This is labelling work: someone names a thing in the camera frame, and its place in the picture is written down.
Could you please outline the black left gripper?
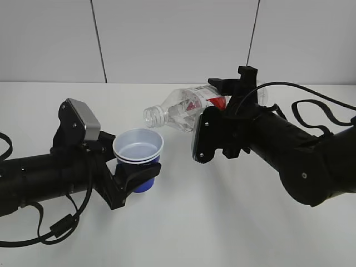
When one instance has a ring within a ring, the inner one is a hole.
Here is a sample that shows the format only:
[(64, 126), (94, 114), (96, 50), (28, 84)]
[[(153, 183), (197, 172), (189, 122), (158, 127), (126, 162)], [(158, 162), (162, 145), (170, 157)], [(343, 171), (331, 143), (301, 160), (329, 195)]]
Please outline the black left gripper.
[(94, 141), (75, 137), (73, 133), (58, 130), (53, 138), (51, 153), (74, 158), (74, 165), (84, 164), (85, 174), (92, 175), (92, 188), (105, 200), (112, 210), (124, 207), (126, 199), (138, 187), (158, 176), (161, 171), (159, 162), (131, 165), (119, 164), (112, 174), (107, 162), (114, 159), (112, 144), (115, 135), (100, 131)]

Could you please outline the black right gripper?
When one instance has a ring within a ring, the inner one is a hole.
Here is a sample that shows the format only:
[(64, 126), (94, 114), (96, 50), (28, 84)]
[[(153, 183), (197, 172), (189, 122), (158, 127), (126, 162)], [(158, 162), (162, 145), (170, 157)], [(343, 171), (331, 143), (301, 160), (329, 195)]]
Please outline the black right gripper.
[(248, 125), (258, 114), (258, 106), (265, 106), (266, 94), (255, 90), (258, 70), (250, 66), (239, 66), (239, 78), (209, 78), (222, 96), (230, 96), (227, 106), (216, 116), (214, 124), (214, 143), (222, 149), (227, 159), (236, 159), (240, 151), (250, 152), (248, 144)]

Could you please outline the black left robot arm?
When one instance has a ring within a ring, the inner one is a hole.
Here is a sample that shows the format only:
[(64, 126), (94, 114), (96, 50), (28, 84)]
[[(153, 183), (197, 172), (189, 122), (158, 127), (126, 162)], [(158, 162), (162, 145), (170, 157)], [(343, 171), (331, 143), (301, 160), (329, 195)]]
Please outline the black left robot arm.
[(160, 173), (161, 164), (119, 164), (111, 173), (106, 163), (115, 158), (114, 139), (114, 135), (100, 132), (96, 141), (66, 146), (55, 137), (49, 154), (2, 161), (1, 215), (31, 201), (85, 191), (89, 179), (110, 209), (123, 207), (131, 193)]

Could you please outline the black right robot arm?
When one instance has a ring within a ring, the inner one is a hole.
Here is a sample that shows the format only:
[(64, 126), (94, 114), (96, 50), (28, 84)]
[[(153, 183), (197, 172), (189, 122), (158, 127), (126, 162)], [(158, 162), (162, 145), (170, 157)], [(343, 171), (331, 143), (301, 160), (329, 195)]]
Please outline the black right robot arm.
[(220, 149), (228, 159), (241, 151), (254, 152), (275, 169), (284, 189), (297, 202), (315, 207), (332, 197), (355, 192), (355, 119), (339, 121), (327, 106), (330, 97), (316, 93), (310, 103), (317, 105), (343, 131), (332, 133), (318, 125), (322, 134), (307, 133), (310, 125), (291, 106), (298, 125), (287, 120), (278, 105), (263, 106), (258, 91), (258, 71), (241, 66), (236, 79), (211, 78), (209, 85), (229, 97), (227, 107), (204, 109), (199, 117), (193, 155), (206, 163)]

